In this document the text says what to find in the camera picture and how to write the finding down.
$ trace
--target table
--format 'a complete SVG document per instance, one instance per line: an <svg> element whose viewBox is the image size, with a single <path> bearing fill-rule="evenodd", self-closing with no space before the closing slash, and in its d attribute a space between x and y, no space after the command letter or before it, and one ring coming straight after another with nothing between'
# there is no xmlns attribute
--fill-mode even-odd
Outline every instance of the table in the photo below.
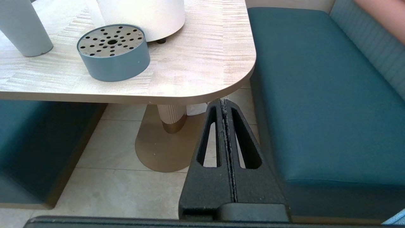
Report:
<svg viewBox="0 0 405 228"><path fill-rule="evenodd" d="M164 44L148 44L151 62L144 72L98 81L76 50L78 39L95 28L82 0L33 5L54 48L23 57L0 33L0 99L149 104L135 151L153 170L188 166L203 117L187 117L185 106L234 92L248 82L256 61L244 0L185 0L183 28Z"/></svg>

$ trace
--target table top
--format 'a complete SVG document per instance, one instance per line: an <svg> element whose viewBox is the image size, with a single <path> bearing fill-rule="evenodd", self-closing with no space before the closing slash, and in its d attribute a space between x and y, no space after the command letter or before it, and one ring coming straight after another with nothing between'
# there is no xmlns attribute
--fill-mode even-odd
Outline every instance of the table top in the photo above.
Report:
<svg viewBox="0 0 405 228"><path fill-rule="evenodd" d="M128 80L92 78L76 43L94 29L82 0L33 3L53 49L24 57L0 32L0 99L186 105L246 83L256 51L245 0L185 0L186 22L164 44L150 42L148 68Z"/></svg>

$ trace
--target person's arm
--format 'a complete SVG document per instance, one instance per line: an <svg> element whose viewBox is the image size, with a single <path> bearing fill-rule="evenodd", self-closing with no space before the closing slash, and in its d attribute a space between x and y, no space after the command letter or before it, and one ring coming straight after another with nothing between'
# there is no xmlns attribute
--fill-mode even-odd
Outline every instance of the person's arm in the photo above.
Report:
<svg viewBox="0 0 405 228"><path fill-rule="evenodd" d="M354 0L405 45L405 0Z"/></svg>

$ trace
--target bench backrest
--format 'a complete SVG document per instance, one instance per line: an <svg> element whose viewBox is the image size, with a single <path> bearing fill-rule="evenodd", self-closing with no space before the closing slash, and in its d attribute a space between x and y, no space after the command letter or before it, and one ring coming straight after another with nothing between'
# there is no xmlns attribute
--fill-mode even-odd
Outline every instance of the bench backrest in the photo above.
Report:
<svg viewBox="0 0 405 228"><path fill-rule="evenodd" d="M352 0L336 0L330 16L405 100L405 46Z"/></svg>

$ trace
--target brass pedestal base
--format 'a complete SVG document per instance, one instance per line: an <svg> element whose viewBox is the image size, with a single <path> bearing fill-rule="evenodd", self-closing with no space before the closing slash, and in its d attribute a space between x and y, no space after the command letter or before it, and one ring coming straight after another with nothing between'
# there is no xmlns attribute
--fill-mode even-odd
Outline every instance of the brass pedestal base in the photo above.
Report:
<svg viewBox="0 0 405 228"><path fill-rule="evenodd" d="M167 133L156 105L148 105L143 116L135 151L139 160L149 169L174 172L190 165L198 139L201 137L205 114L187 116L177 133Z"/></svg>

